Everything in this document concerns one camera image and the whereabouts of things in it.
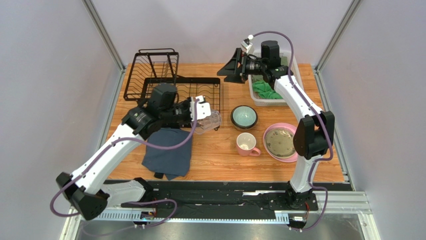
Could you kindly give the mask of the clear drinking glass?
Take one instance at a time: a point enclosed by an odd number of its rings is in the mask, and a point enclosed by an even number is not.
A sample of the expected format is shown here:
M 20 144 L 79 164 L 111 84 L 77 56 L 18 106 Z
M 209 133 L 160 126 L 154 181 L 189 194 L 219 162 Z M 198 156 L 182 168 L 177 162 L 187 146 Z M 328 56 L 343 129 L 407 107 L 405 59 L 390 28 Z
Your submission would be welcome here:
M 222 123 L 222 116 L 218 110 L 212 110 L 211 115 L 197 120 L 195 133 L 201 135 L 210 130 L 218 130 Z

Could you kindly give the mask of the light blue ribbed bowl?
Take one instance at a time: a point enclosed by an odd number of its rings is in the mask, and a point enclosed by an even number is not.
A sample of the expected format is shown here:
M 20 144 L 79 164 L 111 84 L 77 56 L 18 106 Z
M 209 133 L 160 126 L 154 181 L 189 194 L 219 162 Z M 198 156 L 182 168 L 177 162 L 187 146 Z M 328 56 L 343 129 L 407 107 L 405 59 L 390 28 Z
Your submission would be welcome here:
M 231 114 L 231 122 L 236 128 L 250 129 L 254 127 L 258 121 L 256 111 L 247 105 L 240 105 L 235 107 Z

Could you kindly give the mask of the pink mug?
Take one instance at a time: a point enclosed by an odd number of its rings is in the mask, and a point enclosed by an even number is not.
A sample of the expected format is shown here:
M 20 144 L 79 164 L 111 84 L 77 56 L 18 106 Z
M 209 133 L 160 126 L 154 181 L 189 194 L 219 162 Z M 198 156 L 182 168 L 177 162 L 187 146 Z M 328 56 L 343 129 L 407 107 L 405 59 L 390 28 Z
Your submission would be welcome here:
M 256 138 L 251 133 L 243 132 L 236 138 L 236 148 L 240 156 L 260 156 L 261 151 L 256 147 L 256 145 Z

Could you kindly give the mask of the clear glass plate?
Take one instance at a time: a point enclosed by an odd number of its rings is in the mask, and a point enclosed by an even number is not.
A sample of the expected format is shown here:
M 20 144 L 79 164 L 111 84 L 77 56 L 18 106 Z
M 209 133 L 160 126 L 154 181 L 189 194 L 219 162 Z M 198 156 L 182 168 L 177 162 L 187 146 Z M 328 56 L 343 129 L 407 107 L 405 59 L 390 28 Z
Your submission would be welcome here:
M 266 149 L 280 159 L 288 159 L 296 152 L 293 144 L 294 134 L 288 128 L 277 127 L 269 130 L 264 138 Z

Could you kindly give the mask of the large pink plate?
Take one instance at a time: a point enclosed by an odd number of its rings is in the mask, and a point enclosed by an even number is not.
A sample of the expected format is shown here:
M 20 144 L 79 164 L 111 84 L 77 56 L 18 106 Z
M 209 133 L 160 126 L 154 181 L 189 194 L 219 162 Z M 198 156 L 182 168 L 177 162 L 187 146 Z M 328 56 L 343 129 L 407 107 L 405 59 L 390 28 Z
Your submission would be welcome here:
M 287 129 L 289 129 L 292 133 L 293 133 L 293 137 L 294 137 L 294 135 L 295 135 L 295 133 L 296 133 L 296 127 L 295 126 L 293 126 L 293 125 L 291 125 L 291 124 L 289 124 L 289 123 L 275 123 L 275 124 L 272 124 L 272 125 L 270 125 L 266 130 L 265 130 L 265 132 L 264 132 L 264 134 L 263 134 L 263 137 L 262 137 L 262 141 L 263 141 L 263 145 L 264 145 L 264 147 L 265 147 L 265 149 L 266 149 L 266 144 L 265 144 L 265 137 L 266 137 L 266 134 L 267 134 L 267 132 L 269 131 L 269 130 L 271 130 L 271 129 L 274 129 L 274 128 L 287 128 Z M 276 159 L 276 160 L 278 160 L 278 161 L 280 161 L 280 162 L 284 162 L 284 163 L 292 163 L 292 162 L 295 162 L 296 160 L 297 160 L 297 152 L 295 151 L 295 153 L 294 153 L 294 155 L 292 155 L 290 158 L 277 158 L 277 157 L 275 157 L 275 156 L 273 156 L 267 149 L 266 149 L 266 151 L 268 152 L 268 154 L 271 156 L 271 157 L 273 157 L 274 159 Z

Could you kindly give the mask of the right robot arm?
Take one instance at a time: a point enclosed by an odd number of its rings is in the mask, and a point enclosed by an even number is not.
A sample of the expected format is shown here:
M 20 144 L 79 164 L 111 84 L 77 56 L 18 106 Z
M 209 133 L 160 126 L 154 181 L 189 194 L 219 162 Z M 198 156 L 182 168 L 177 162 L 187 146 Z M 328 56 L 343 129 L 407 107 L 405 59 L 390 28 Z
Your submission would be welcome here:
M 295 172 L 288 182 L 285 203 L 291 209 L 304 206 L 313 197 L 312 178 L 317 162 L 332 153 L 335 116 L 323 111 L 302 91 L 291 66 L 281 63 L 280 47 L 275 40 L 261 43 L 261 56 L 252 55 L 253 44 L 244 39 L 232 58 L 218 72 L 228 83 L 243 84 L 250 76 L 262 76 L 294 113 L 298 126 L 293 145 L 297 152 Z

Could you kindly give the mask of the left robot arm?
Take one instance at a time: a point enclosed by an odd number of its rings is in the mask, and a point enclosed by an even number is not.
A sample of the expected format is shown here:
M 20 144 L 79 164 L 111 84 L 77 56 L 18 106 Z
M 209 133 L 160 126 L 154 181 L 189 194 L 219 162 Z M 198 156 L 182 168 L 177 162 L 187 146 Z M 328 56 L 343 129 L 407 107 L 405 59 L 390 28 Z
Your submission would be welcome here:
M 173 152 L 188 144 L 195 133 L 205 98 L 188 97 L 176 102 L 176 95 L 177 88 L 172 84 L 156 86 L 150 98 L 140 100 L 136 107 L 127 112 L 111 138 L 95 155 L 72 173 L 59 174 L 56 178 L 59 191 L 50 200 L 50 211 L 58 217 L 70 217 L 70 214 L 60 213 L 55 209 L 55 201 L 60 195 L 87 221 L 95 219 L 108 207 L 142 200 L 144 194 L 151 189 L 143 179 L 135 178 L 115 184 L 105 184 L 105 180 L 140 145 Z M 185 139 L 174 145 L 166 145 L 166 139 L 160 144 L 148 141 L 164 124 L 172 122 L 179 125 L 191 124 L 191 130 Z

